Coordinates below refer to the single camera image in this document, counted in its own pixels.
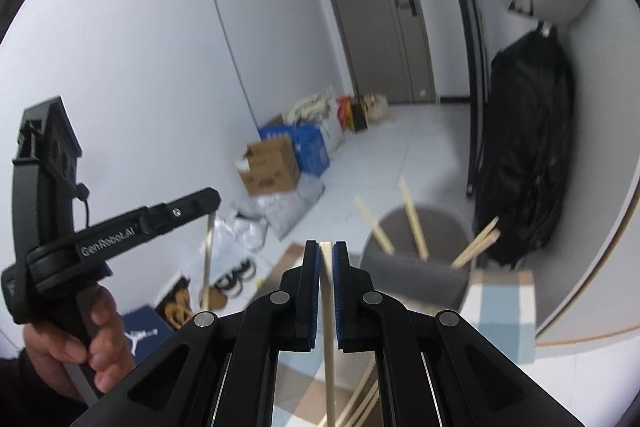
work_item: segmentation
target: cardboard box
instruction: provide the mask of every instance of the cardboard box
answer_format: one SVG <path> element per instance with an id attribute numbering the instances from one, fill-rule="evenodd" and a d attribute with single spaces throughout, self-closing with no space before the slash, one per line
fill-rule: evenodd
<path id="1" fill-rule="evenodd" d="M 258 129 L 258 133 L 263 140 L 288 136 L 302 172 L 319 178 L 329 168 L 329 155 L 322 132 L 313 125 L 266 125 Z"/>
<path id="2" fill-rule="evenodd" d="M 284 125 L 284 123 L 285 122 L 282 114 L 279 114 L 271 118 L 271 120 L 267 122 L 267 125 Z"/>
<path id="3" fill-rule="evenodd" d="M 300 179 L 300 168 L 289 136 L 248 145 L 236 166 L 250 196 L 289 192 L 298 186 Z"/>

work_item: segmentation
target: floor tile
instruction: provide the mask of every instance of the floor tile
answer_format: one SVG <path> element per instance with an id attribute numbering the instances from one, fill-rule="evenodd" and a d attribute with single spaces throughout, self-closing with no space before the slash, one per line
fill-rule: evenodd
<path id="1" fill-rule="evenodd" d="M 447 208 L 470 227 L 473 205 L 465 198 L 467 158 L 462 155 L 468 142 L 468 106 L 395 106 L 392 111 L 392 121 L 359 134 L 346 133 L 322 176 L 326 189 L 321 200 L 277 246 L 267 241 L 267 259 L 275 263 L 284 244 L 308 239 L 346 241 L 351 251 L 362 251 L 370 228 L 354 197 L 359 194 L 380 219 L 403 204 L 401 175 L 417 203 Z M 431 131 L 417 131 L 418 126 Z M 460 136 L 460 144 L 452 144 L 453 135 Z"/>
<path id="2" fill-rule="evenodd" d="M 313 423 L 303 420 L 302 418 L 298 418 L 297 416 L 290 417 L 289 421 L 287 421 L 287 423 L 284 424 L 282 427 L 285 427 L 285 426 L 286 427 L 316 427 Z M 273 427 L 280 427 L 275 421 L 275 417 L 274 417 Z"/>
<path id="3" fill-rule="evenodd" d="M 372 352 L 343 353 L 335 351 L 334 354 L 334 379 L 335 384 L 343 389 L 354 391 L 364 374 L 372 357 Z M 316 372 L 316 380 L 324 381 L 324 361 Z"/>
<path id="4" fill-rule="evenodd" d="M 518 367 L 533 380 L 533 364 L 532 363 L 519 363 Z"/>
<path id="5" fill-rule="evenodd" d="M 273 427 L 286 427 L 288 422 L 292 420 L 292 415 L 290 412 L 281 409 L 280 407 L 273 407 L 273 415 L 271 416 L 271 426 Z"/>
<path id="6" fill-rule="evenodd" d="M 640 337 L 576 357 L 569 410 L 586 427 L 615 425 L 640 389 Z"/>
<path id="7" fill-rule="evenodd" d="M 570 409 L 575 386 L 576 355 L 538 359 L 533 363 L 533 380 L 566 409 Z"/>

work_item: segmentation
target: plastic bag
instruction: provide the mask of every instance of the plastic bag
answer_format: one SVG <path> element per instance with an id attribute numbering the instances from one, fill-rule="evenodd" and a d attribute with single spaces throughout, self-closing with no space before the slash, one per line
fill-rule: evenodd
<path id="1" fill-rule="evenodd" d="M 364 106 L 367 113 L 367 123 L 369 124 L 380 123 L 392 117 L 384 94 L 365 95 Z"/>
<path id="2" fill-rule="evenodd" d="M 344 131 L 338 120 L 338 104 L 335 100 L 329 101 L 329 110 L 319 118 L 309 123 L 318 127 L 322 133 L 324 146 L 330 158 L 334 157 L 340 145 L 344 143 Z"/>
<path id="3" fill-rule="evenodd" d="M 247 217 L 265 217 L 278 239 L 282 239 L 316 204 L 324 193 L 319 178 L 303 173 L 292 192 L 276 192 L 236 201 L 232 205 Z"/>
<path id="4" fill-rule="evenodd" d="M 264 217 L 244 217 L 239 214 L 225 220 L 236 241 L 255 252 L 264 246 L 267 236 L 267 220 Z"/>

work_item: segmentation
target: black gripper frame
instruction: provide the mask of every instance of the black gripper frame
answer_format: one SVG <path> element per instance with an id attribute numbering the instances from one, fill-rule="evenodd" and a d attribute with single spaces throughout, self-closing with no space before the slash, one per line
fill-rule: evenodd
<path id="1" fill-rule="evenodd" d="M 582 426 L 459 314 L 408 311 L 333 254 L 338 349 L 375 352 L 385 427 Z"/>
<path id="2" fill-rule="evenodd" d="M 14 322 L 52 322 L 88 347 L 98 330 L 91 320 L 97 282 L 111 275 L 106 261 L 215 212 L 220 195 L 205 188 L 75 232 L 73 199 L 89 195 L 76 184 L 81 155 L 60 97 L 25 109 L 14 159 L 15 264 L 2 272 L 1 285 Z M 88 405 L 102 396 L 88 364 L 65 368 Z"/>
<path id="3" fill-rule="evenodd" d="M 315 346 L 320 256 L 308 241 L 279 290 L 196 315 L 72 427 L 269 427 L 278 352 Z"/>

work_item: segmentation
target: wooden chopstick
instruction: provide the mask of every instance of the wooden chopstick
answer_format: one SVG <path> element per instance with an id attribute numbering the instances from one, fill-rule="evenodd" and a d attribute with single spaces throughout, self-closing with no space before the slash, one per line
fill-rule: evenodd
<path id="1" fill-rule="evenodd" d="M 367 393 L 367 395 L 364 397 L 364 399 L 362 400 L 358 408 L 353 412 L 353 415 L 351 416 L 351 418 L 347 421 L 347 423 L 344 424 L 344 427 L 354 427 L 354 424 L 357 423 L 358 420 L 362 418 L 366 410 L 369 408 L 370 403 L 372 401 L 373 403 L 375 403 L 378 400 L 377 395 L 378 395 L 378 381 L 375 380 L 373 385 L 371 386 L 371 389 L 369 389 L 369 392 Z"/>
<path id="2" fill-rule="evenodd" d="M 373 396 L 373 398 L 371 398 L 369 405 L 367 405 L 367 408 L 362 413 L 362 416 L 360 417 L 356 425 L 354 425 L 353 427 L 362 427 L 363 423 L 367 421 L 367 418 L 371 414 L 371 411 L 373 411 L 373 408 L 376 406 L 379 399 L 380 399 L 380 393 L 376 393 Z"/>
<path id="3" fill-rule="evenodd" d="M 380 248 L 382 248 L 382 251 L 388 253 L 389 255 L 393 255 L 393 253 L 396 251 L 396 248 L 394 247 L 393 243 L 391 243 L 391 240 L 389 240 L 388 235 L 386 235 L 385 231 L 382 230 L 382 227 L 380 227 L 380 223 L 373 218 L 371 212 L 369 212 L 369 209 L 367 208 L 367 205 L 364 204 L 364 201 L 362 201 L 362 198 L 359 195 L 356 195 L 354 203 L 356 205 L 356 208 L 360 211 L 362 219 L 364 219 L 371 227 L 371 233 L 373 237 L 376 238 L 376 241 L 380 245 Z"/>
<path id="4" fill-rule="evenodd" d="M 495 228 L 495 225 L 498 224 L 498 218 L 494 217 L 494 219 L 492 219 L 489 224 L 484 227 L 484 229 L 481 230 L 481 232 L 476 235 L 476 237 L 474 238 L 473 241 L 471 241 L 471 243 L 469 243 L 468 247 L 465 248 L 465 250 L 462 251 L 462 253 L 456 257 L 456 260 L 453 261 L 453 263 L 451 264 L 451 266 L 456 266 L 457 263 L 460 263 L 463 259 L 465 259 L 467 257 L 467 255 L 469 254 L 469 252 L 474 251 L 476 249 L 476 247 L 482 242 L 484 241 L 484 238 L 489 235 L 489 233 Z"/>
<path id="5" fill-rule="evenodd" d="M 404 200 L 406 217 L 409 220 L 411 232 L 414 234 L 415 246 L 418 248 L 420 259 L 426 261 L 429 256 L 429 251 L 427 250 L 427 243 L 424 240 L 424 234 L 422 233 L 422 226 L 420 225 L 420 219 L 418 219 L 418 213 L 415 210 L 414 200 L 411 198 L 409 187 L 407 186 L 404 178 L 400 178 L 399 185 L 400 191 L 402 192 L 402 199 Z"/>
<path id="6" fill-rule="evenodd" d="M 324 384 L 326 388 L 326 425 L 335 427 L 335 371 L 334 371 L 334 284 L 332 257 L 334 244 L 320 243 L 320 298 L 322 299 L 322 343 L 324 344 Z"/>
<path id="7" fill-rule="evenodd" d="M 335 421 L 336 427 L 342 425 L 345 419 L 347 418 L 347 416 L 353 413 L 353 406 L 355 405 L 356 400 L 360 397 L 360 393 L 362 393 L 362 390 L 364 389 L 364 385 L 369 380 L 369 377 L 371 376 L 371 373 L 373 373 L 373 370 L 375 368 L 376 368 L 376 357 L 375 355 L 371 355 L 371 360 L 369 360 L 369 364 L 364 370 L 364 375 L 362 375 L 362 379 L 356 386 L 356 390 L 353 391 L 353 394 L 351 394 L 351 398 L 347 402 L 347 405 L 345 405 L 344 409 L 342 409 L 340 416 L 338 416 L 338 419 Z M 326 415 L 324 415 L 324 418 L 322 418 L 322 420 L 318 424 L 318 427 L 325 427 L 325 426 L 326 426 Z"/>
<path id="8" fill-rule="evenodd" d="M 466 263 L 471 261 L 474 257 L 477 257 L 484 250 L 486 250 L 492 244 L 494 244 L 496 241 L 498 241 L 499 237 L 500 237 L 500 230 L 492 230 L 491 232 L 489 232 L 489 234 L 482 241 L 480 241 L 480 243 L 478 243 L 476 245 L 476 247 L 473 250 L 469 251 L 466 254 L 466 257 L 463 257 L 463 258 L 461 258 L 459 260 L 456 259 L 455 261 L 453 261 L 451 266 L 453 268 L 460 268 L 461 266 L 464 266 Z"/>

